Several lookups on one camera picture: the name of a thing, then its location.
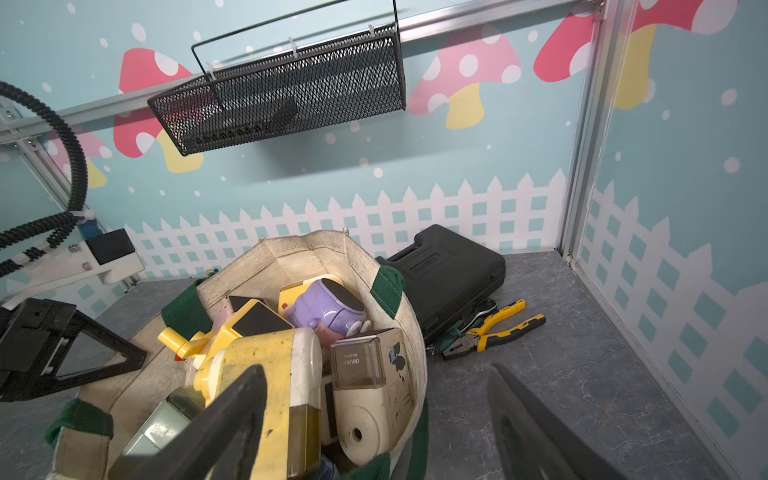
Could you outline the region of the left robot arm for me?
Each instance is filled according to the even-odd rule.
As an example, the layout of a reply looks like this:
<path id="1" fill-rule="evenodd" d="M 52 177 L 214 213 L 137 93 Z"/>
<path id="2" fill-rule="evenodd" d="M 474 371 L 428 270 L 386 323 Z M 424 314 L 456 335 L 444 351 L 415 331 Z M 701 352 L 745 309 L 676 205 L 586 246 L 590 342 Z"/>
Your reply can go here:
<path id="1" fill-rule="evenodd" d="M 26 240 L 34 245 L 2 262 L 1 273 L 25 270 L 26 288 L 1 304 L 1 399 L 18 402 L 44 397 L 140 369 L 145 350 L 80 312 L 73 304 L 47 300 L 42 293 L 97 276 L 119 282 L 140 272 L 143 264 L 128 234 L 122 230 L 100 234 L 77 244 L 65 242 L 90 220 L 86 209 L 88 165 L 76 134 L 49 106 L 7 82 L 3 97 L 43 119 L 57 134 L 69 159 L 71 189 L 66 209 L 5 230 L 1 246 Z M 121 360 L 103 367 L 62 375 L 59 370 L 75 340 L 85 335 L 112 350 Z"/>

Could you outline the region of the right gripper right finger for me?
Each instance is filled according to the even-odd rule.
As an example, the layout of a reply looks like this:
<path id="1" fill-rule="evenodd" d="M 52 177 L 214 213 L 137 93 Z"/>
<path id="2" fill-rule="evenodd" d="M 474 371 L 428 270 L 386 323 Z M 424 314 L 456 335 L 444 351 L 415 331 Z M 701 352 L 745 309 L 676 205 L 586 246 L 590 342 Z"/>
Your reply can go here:
<path id="1" fill-rule="evenodd" d="M 507 479 L 623 479 L 505 366 L 492 365 L 487 398 Z"/>

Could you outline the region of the yellow white pencil sharpener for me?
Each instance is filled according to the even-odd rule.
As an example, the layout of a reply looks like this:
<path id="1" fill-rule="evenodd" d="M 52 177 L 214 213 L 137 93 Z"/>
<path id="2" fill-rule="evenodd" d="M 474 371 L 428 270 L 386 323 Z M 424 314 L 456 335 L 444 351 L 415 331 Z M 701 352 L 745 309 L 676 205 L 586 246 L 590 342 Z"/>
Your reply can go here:
<path id="1" fill-rule="evenodd" d="M 197 371 L 193 386 L 211 404 L 247 368 L 261 365 L 267 406 L 249 479 L 297 479 L 320 463 L 322 348 L 308 328 L 235 340 Z"/>

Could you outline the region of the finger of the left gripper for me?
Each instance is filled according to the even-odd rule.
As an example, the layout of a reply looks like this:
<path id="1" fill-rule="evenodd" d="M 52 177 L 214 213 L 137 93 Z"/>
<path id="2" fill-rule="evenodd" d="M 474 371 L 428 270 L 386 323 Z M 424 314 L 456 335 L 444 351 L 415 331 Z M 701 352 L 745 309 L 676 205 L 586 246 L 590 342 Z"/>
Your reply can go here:
<path id="1" fill-rule="evenodd" d="M 79 335 L 123 360 L 61 375 Z M 1 400 L 27 401 L 140 369 L 147 352 L 81 313 L 73 304 L 29 298 L 1 309 Z"/>

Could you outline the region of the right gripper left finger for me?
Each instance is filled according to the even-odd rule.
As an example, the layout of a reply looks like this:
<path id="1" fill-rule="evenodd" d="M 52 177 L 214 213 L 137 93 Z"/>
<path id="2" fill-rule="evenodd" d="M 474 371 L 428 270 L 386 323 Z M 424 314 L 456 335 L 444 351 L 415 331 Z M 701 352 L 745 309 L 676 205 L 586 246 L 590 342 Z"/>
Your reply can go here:
<path id="1" fill-rule="evenodd" d="M 131 479 L 248 479 L 259 451 L 268 384 L 264 368 L 247 368 Z"/>

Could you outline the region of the beige canvas tote bag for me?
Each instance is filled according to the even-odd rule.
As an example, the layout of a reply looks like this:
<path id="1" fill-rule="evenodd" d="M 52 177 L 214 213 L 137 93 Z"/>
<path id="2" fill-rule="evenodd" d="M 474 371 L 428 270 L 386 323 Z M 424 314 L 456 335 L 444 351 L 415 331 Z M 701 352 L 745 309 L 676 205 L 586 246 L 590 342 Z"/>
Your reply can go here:
<path id="1" fill-rule="evenodd" d="M 310 280 L 372 324 L 345 337 L 323 326 L 261 333 L 289 286 Z M 400 272 L 346 233 L 320 230 L 265 239 L 192 294 L 205 317 L 231 295 L 246 305 L 218 330 L 156 317 L 138 334 L 150 357 L 139 371 L 84 386 L 50 436 L 51 477 L 102 479 L 112 466 L 132 479 L 300 479 L 321 463 L 321 403 L 335 401 L 337 433 L 355 479 L 389 478 L 408 451 L 407 475 L 426 473 L 425 344 Z M 158 428 L 163 448 L 146 460 L 127 444 L 154 400 L 196 368 L 202 412 L 185 428 Z"/>

